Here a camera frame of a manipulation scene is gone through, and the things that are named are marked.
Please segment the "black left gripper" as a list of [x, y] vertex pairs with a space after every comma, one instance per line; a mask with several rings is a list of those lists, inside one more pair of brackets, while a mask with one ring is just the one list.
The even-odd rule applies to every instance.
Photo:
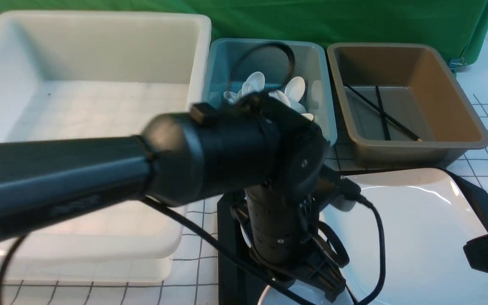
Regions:
[[340, 269], [349, 263], [344, 246], [319, 214], [326, 207], [315, 200], [301, 207], [269, 210], [244, 199], [232, 206], [232, 218], [250, 242], [249, 255], [259, 272], [283, 287], [300, 281], [333, 302], [346, 282]]

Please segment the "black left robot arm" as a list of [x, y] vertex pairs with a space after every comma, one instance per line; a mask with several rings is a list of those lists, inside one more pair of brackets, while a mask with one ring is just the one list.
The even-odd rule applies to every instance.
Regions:
[[[270, 97], [161, 114], [140, 135], [0, 143], [0, 242], [138, 200], [189, 228], [240, 269], [306, 305], [298, 280], [331, 302], [345, 289], [341, 264], [319, 237], [324, 202], [313, 193], [329, 143], [318, 124]], [[175, 207], [225, 193], [247, 195], [250, 265]]]

